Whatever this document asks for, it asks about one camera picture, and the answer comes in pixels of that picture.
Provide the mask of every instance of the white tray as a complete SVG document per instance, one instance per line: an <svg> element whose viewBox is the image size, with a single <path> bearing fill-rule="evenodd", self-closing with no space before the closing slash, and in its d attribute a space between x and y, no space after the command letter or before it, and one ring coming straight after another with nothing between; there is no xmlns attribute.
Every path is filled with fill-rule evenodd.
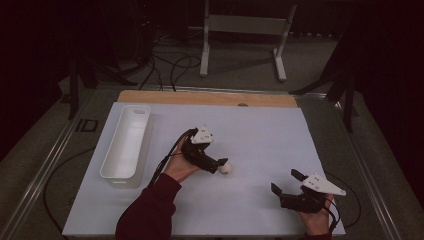
<svg viewBox="0 0 424 240"><path fill-rule="evenodd" d="M100 175L116 188L137 188L146 162L151 134L150 107L122 109Z"/></svg>

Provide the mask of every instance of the maroon sleeve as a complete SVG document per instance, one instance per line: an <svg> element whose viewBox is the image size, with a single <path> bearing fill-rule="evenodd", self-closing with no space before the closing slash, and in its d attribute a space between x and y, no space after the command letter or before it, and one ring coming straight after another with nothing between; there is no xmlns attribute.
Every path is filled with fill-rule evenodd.
<svg viewBox="0 0 424 240"><path fill-rule="evenodd" d="M306 240L331 240L331 233L323 234L323 235L316 235L316 236L309 236L305 233L305 239Z"/></svg>
<svg viewBox="0 0 424 240"><path fill-rule="evenodd" d="M180 189L177 181L161 173L155 185L145 188L122 214L116 226L116 239L169 240L175 213L173 202Z"/></svg>

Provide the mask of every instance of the small white ball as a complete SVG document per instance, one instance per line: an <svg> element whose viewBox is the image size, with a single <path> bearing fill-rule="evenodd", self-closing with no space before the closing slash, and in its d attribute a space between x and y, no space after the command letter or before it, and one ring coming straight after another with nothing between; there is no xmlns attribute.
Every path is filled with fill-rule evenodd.
<svg viewBox="0 0 424 240"><path fill-rule="evenodd" d="M228 174L228 173L230 173L232 168L233 168L233 167L232 167L232 166L231 166L231 164L229 164L228 162L226 162L226 163L224 164L224 166L220 166L220 167L218 167L219 171L220 171L222 174Z"/></svg>

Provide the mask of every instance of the white metal stand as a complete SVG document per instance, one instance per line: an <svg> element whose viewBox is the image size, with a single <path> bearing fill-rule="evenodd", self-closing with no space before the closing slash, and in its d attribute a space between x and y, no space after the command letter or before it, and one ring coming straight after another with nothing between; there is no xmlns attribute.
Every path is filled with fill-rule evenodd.
<svg viewBox="0 0 424 240"><path fill-rule="evenodd" d="M200 64L200 76L208 75L209 64L209 32L236 32L236 33L254 33L254 34L269 34L281 36L281 41L278 48L274 49L275 65L277 68L278 79L286 81L286 73L284 71L281 54L284 45L286 44L287 36L290 31L290 26L293 20L296 5L290 6L290 11L286 19L276 18L258 18L244 16L227 16L209 14L209 0L205 0L205 23L204 23L204 38L203 51Z"/></svg>

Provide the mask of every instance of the hand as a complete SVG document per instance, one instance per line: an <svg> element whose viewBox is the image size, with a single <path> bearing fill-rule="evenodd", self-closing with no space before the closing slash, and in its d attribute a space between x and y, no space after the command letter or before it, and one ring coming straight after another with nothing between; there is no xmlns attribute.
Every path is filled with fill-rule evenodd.
<svg viewBox="0 0 424 240"><path fill-rule="evenodd" d="M194 172L200 170L199 167L189 163L181 153L181 147L184 144L184 141L187 137L181 139L178 143L177 148L172 153L171 159L169 159L168 164L165 167L163 173L175 179L177 182L182 182L188 178Z"/></svg>
<svg viewBox="0 0 424 240"><path fill-rule="evenodd" d="M329 201L325 201L325 206L330 208L331 201L333 201L333 194L326 194L325 197ZM309 236L314 235L323 235L329 233L329 216L328 212L325 209L321 209L321 211L317 213L304 213L297 212L303 224L306 227L306 234Z"/></svg>

